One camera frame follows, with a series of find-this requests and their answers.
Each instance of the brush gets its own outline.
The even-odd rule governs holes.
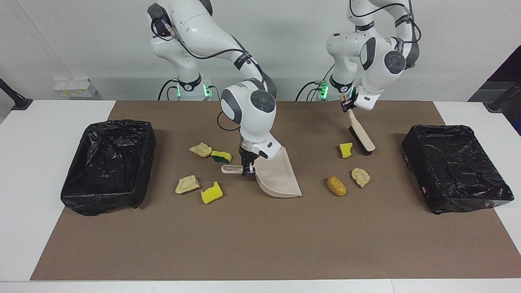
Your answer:
[[[343,93],[340,94],[340,100],[342,101],[342,107],[344,108],[344,104],[348,100],[347,96]],[[367,132],[365,131],[362,124],[360,124],[360,122],[358,122],[358,119],[356,119],[353,109],[347,109],[347,113],[349,116],[349,120],[351,121],[349,132],[355,139],[356,143],[358,143],[358,145],[360,146],[362,153],[366,156],[371,155],[371,153],[376,149],[375,145],[373,144],[373,141],[371,141],[371,138],[369,137],[369,135],[367,135]]]

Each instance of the yellow sponge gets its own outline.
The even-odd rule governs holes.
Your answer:
[[[348,158],[351,156],[351,148],[353,147],[353,143],[343,143],[340,145],[340,152],[342,153],[342,158]]]
[[[205,191],[201,191],[201,197],[203,198],[204,204],[209,204],[214,200],[222,197],[222,190],[219,183],[214,181],[214,186],[206,189]]]
[[[212,158],[214,158],[215,162],[227,164],[230,164],[231,162],[231,154],[227,152],[212,151]]]

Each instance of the dustpan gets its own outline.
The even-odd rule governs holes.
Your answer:
[[[262,157],[255,160],[255,170],[257,183],[268,195],[275,198],[302,196],[288,153],[283,146],[271,161]],[[242,174],[242,166],[223,165],[221,171],[225,174]]]

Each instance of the white wall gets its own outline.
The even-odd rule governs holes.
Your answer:
[[[56,98],[53,78],[68,73],[90,77],[104,99],[153,99],[174,74],[148,46],[146,10],[153,2],[2,0],[0,75],[35,99]],[[275,79],[281,100],[294,98],[303,83],[330,67],[329,34],[354,29],[345,16],[347,0],[212,2],[215,21]],[[424,35],[420,59],[383,99],[466,101],[521,44],[519,0],[413,0],[413,8]],[[382,35],[392,34],[389,15],[378,12],[376,20]],[[36,28],[36,36],[27,27]],[[200,67],[210,78],[219,76],[220,87],[241,77],[220,59]]]

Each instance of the black plastic bag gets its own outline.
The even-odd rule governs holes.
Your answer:
[[[415,125],[402,147],[435,214],[489,209],[514,200],[468,126]]]
[[[89,125],[69,168],[61,201],[86,216],[121,206],[137,208],[145,198],[155,144],[150,122]]]

